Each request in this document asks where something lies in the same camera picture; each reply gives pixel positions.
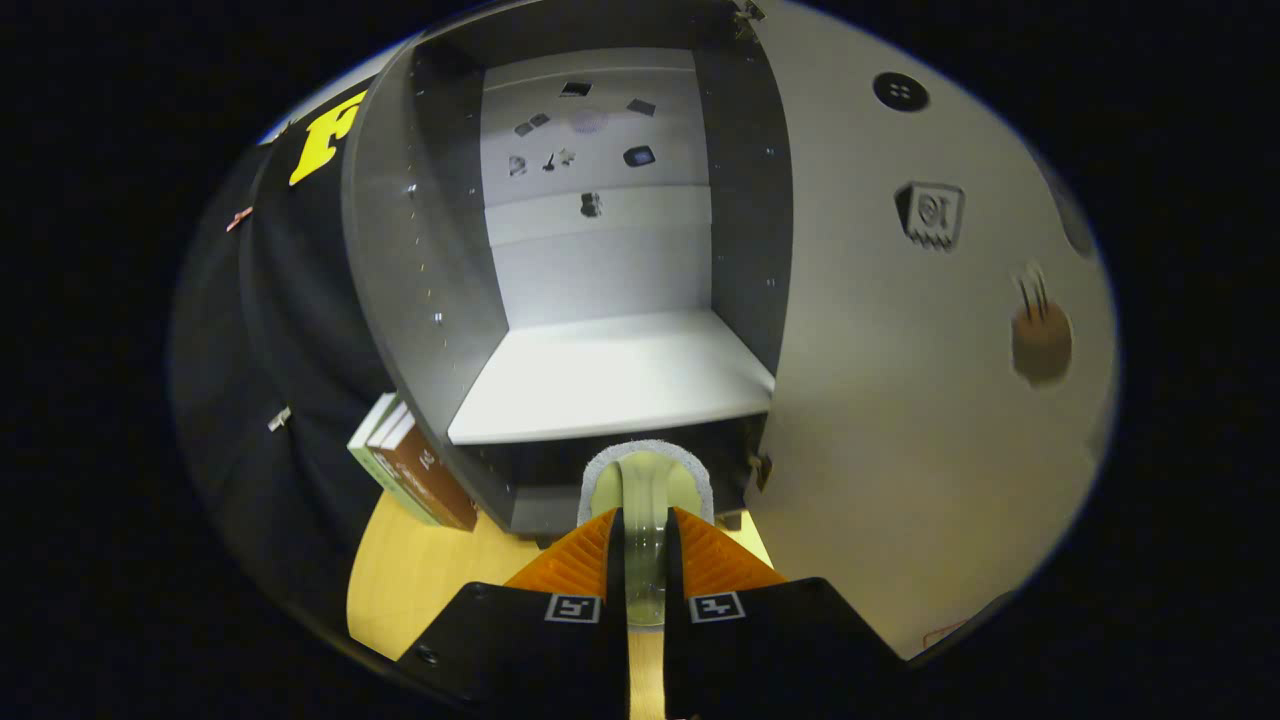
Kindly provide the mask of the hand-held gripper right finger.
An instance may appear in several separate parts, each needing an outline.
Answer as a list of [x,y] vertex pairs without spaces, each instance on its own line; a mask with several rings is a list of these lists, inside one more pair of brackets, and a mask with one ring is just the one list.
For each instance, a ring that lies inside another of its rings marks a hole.
[[666,543],[668,717],[888,715],[906,664],[826,579],[787,580],[678,507]]

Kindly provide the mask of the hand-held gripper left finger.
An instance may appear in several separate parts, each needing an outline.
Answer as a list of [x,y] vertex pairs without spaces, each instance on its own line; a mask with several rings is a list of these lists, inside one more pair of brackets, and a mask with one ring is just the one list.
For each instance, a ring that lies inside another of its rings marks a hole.
[[626,719],[623,514],[571,532],[507,583],[463,585],[397,661],[461,719]]

